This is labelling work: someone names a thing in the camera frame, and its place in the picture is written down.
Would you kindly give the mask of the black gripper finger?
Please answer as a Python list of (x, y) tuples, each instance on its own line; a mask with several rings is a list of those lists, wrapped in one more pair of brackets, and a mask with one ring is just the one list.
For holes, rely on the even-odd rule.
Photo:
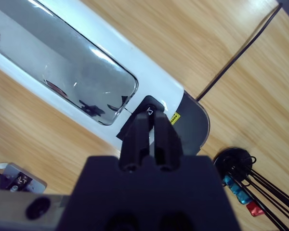
[(163, 112), (154, 115), (154, 157), (162, 171), (175, 171), (183, 156), (181, 139)]
[(149, 155), (149, 115), (139, 113), (122, 142), (119, 167), (122, 171), (134, 172), (147, 155)]

